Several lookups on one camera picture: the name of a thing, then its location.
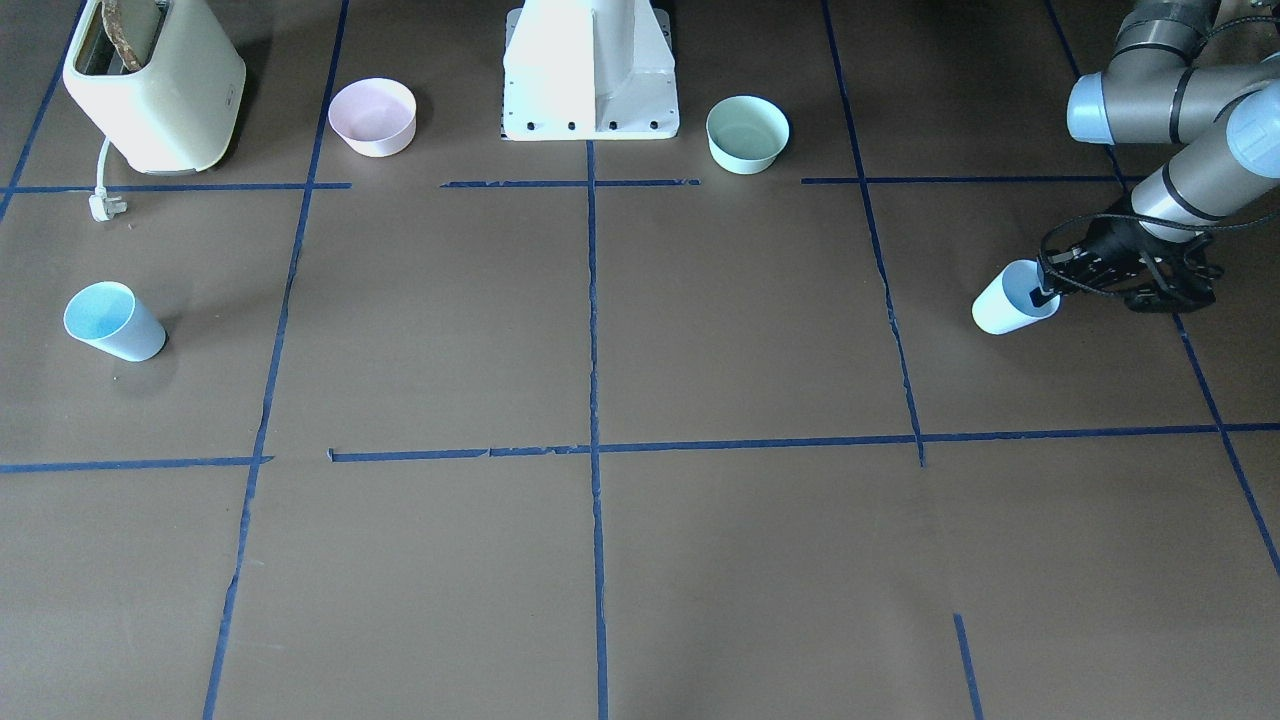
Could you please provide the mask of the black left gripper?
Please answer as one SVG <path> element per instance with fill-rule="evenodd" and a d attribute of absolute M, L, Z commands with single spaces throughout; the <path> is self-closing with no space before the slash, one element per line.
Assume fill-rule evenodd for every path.
<path fill-rule="evenodd" d="M 1193 225 L 1133 213 L 1075 217 L 1042 236 L 1044 291 L 1033 288 L 1028 299 L 1048 307 L 1089 293 L 1120 299 L 1134 313 L 1193 313 L 1216 302 L 1221 268 L 1206 258 L 1212 242 Z"/>

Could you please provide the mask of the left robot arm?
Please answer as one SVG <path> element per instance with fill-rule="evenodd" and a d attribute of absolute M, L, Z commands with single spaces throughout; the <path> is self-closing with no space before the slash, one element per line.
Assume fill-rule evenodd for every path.
<path fill-rule="evenodd" d="M 1172 143 L 1176 154 L 1065 250 L 1039 250 L 1034 307 L 1075 292 L 1120 297 L 1138 313 L 1211 305 L 1215 227 L 1277 188 L 1277 58 L 1201 67 L 1216 1 L 1138 1 L 1108 65 L 1080 77 L 1068 128 L 1085 143 Z"/>

